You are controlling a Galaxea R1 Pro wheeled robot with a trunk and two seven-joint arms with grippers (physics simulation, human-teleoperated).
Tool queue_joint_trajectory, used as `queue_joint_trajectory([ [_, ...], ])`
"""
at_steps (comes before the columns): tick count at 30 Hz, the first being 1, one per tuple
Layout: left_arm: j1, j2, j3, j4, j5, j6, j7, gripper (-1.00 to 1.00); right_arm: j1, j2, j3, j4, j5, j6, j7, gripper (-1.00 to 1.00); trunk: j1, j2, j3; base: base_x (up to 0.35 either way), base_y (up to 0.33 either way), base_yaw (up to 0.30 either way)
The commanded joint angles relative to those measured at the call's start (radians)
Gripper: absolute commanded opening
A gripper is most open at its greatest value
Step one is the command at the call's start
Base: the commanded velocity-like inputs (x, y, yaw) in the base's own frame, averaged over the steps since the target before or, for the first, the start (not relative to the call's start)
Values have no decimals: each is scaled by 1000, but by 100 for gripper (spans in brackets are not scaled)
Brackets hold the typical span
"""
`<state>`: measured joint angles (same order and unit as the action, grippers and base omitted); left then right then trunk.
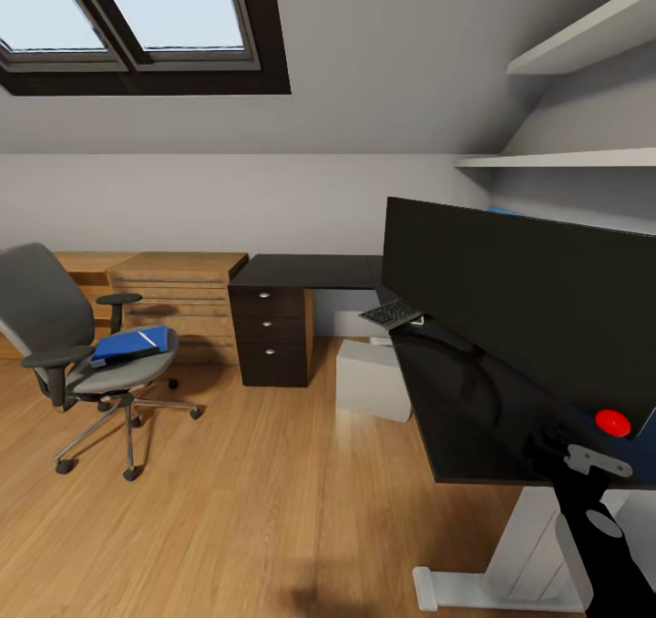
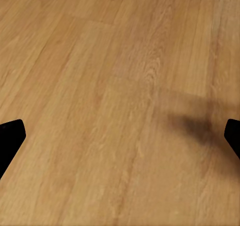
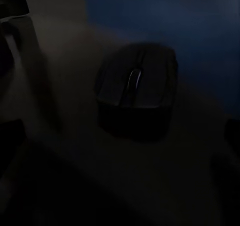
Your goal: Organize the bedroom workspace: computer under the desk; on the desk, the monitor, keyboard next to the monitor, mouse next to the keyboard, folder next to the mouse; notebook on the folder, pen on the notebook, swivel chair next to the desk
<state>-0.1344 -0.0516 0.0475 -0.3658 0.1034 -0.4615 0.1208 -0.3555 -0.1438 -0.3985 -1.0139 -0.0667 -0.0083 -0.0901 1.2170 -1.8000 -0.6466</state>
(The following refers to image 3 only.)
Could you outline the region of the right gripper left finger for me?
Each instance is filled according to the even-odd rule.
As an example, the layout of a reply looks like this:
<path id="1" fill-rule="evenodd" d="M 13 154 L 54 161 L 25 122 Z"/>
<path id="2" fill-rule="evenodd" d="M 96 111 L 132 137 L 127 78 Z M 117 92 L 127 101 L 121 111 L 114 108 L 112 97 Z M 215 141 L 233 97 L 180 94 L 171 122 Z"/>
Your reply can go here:
<path id="1" fill-rule="evenodd" d="M 21 119 L 0 124 L 0 179 L 26 138 Z"/>

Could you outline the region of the mouse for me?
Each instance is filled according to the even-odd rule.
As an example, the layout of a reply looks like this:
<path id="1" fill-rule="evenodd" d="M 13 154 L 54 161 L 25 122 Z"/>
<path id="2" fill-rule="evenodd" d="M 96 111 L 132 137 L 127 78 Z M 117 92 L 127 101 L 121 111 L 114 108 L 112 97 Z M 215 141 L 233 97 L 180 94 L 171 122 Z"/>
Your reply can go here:
<path id="1" fill-rule="evenodd" d="M 177 91 L 178 71 L 171 47 L 152 41 L 129 44 L 101 67 L 93 89 L 95 101 L 130 116 L 165 116 Z"/>

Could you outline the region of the monitor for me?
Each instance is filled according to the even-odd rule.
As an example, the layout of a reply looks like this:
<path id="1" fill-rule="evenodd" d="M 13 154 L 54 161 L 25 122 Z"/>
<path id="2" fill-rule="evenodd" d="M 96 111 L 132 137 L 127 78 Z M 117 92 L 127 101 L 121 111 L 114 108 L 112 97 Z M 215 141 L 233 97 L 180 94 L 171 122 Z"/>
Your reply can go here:
<path id="1" fill-rule="evenodd" d="M 23 16 L 29 14 L 29 6 L 26 0 L 0 0 L 0 19 L 7 17 Z M 0 24 L 0 60 L 7 48 L 7 38 Z"/>

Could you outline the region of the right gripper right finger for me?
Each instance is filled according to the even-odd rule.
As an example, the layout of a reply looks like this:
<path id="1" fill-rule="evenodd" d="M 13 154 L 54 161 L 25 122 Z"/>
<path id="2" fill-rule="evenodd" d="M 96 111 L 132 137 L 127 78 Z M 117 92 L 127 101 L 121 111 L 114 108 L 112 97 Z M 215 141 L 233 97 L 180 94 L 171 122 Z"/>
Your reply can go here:
<path id="1" fill-rule="evenodd" d="M 240 121 L 228 119 L 224 137 L 240 159 Z"/>

